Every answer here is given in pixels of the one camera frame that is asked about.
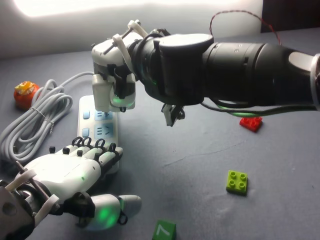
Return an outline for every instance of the red wire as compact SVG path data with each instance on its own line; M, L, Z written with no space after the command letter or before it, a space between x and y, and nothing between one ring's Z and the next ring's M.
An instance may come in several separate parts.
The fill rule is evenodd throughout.
M263 20L263 19L262 19L261 17L259 17L258 15L254 14L254 13L252 13L252 12L250 12L250 11L246 11L246 10L219 11L219 12L217 12L215 15L213 15L213 17L211 18L211 21L210 21L210 28L209 28L210 33L211 33L212 36L213 36L213 34L212 34L212 21L214 20L214 18L215 18L217 15L219 15L219 14L228 14L228 13L246 13L246 14L250 14L250 15L256 17L257 19L259 19L259 20L261 21L261 23L262 23L263 25L266 25L266 26L275 34L276 39L278 40L279 44L282 45L282 43L281 43L281 41L280 41L280 38L279 38L279 36L278 36L278 33L274 30L274 28L272 27L272 25L266 23L265 20Z

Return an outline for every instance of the gray cable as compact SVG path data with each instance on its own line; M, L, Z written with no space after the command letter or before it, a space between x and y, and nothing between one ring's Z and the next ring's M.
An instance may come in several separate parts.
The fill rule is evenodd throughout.
M14 120L0 134L1 160L20 163L29 161L41 146L53 124L72 107L73 99L64 93L64 86L86 75L94 75L94 73L90 71L79 73L59 86L55 80L50 79L39 88L32 98L33 109L29 109Z

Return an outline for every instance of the green lego brick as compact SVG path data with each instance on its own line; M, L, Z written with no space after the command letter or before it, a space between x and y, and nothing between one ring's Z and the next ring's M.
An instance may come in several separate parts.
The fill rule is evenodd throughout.
M176 239L176 224L158 220L155 225L152 240L175 240Z
M246 195L248 185L248 174L229 170L226 190L229 193Z

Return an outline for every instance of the red lego brick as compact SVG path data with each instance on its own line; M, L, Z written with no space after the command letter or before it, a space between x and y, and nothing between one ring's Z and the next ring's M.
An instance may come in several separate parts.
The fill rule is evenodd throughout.
M257 132L261 127L262 117L244 117L240 121L240 125L252 132Z

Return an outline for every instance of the robotic hand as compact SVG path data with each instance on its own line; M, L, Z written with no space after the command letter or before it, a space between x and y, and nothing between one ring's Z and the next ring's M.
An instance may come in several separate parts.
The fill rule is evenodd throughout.
M136 195L104 194L88 191L103 178L123 154L114 143L99 139L91 146L89 137L77 137L71 145L40 156L20 166L15 180L0 182L0 240L23 240L47 216L69 213L79 217L76 224L86 230L104 230L116 223L124 225L140 211Z
M184 106L205 105L205 97L220 107L207 108L228 113L257 113L235 108L275 105L283 107L269 112L320 110L320 54L268 43L214 42L208 34L170 35L165 29L147 34L138 20L128 28L93 45L92 88L99 111L134 108L137 80L164 103L161 111L171 127L185 117Z

